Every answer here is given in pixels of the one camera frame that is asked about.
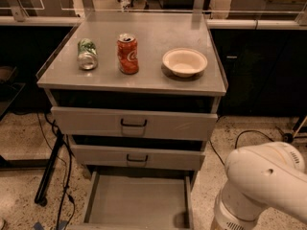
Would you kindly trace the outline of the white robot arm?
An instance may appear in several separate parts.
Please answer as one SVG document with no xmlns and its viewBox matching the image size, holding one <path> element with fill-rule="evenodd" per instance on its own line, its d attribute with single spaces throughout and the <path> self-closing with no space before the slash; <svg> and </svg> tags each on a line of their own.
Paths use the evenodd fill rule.
<svg viewBox="0 0 307 230">
<path fill-rule="evenodd" d="M 284 142 L 232 151 L 224 162 L 227 181 L 215 199 L 210 230 L 253 230 L 272 207 L 307 222 L 307 174 L 301 153 Z"/>
</svg>

